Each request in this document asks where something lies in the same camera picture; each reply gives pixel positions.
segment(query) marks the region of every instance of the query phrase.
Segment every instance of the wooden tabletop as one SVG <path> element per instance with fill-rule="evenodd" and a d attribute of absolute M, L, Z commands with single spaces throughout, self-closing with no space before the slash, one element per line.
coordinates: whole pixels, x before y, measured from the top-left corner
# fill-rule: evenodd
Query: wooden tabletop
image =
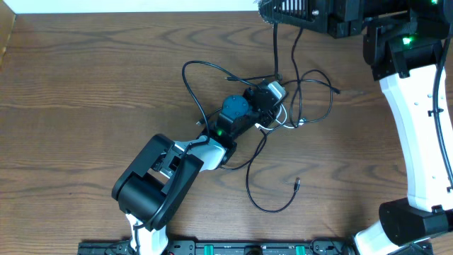
<path fill-rule="evenodd" d="M 295 78 L 290 50 L 297 31 L 280 26 L 285 80 Z M 271 74 L 272 34 L 258 12 L 20 15 L 0 72 L 0 254 L 75 254 L 81 241 L 129 237 L 110 197 L 113 184 L 153 135 L 192 140 L 200 132 L 183 64 L 205 60 L 240 77 Z M 203 172 L 169 235 L 346 237 L 378 220 L 381 203 L 406 196 L 396 125 L 363 60 L 362 37 L 305 31 L 296 59 L 301 72 L 320 69 L 342 94 L 322 122 L 274 132 L 253 163 L 257 203 L 281 207 L 299 177 L 293 204 L 265 214 L 248 200 L 245 169 Z M 245 89 L 209 67 L 187 71 L 207 112 Z M 292 94 L 294 85 L 287 90 Z M 324 113 L 328 89 L 304 84 L 303 96 L 308 118 Z M 241 136 L 229 164 L 248 160 L 260 139 L 256 129 Z M 436 239 L 436 254 L 451 254 L 452 241 Z"/>

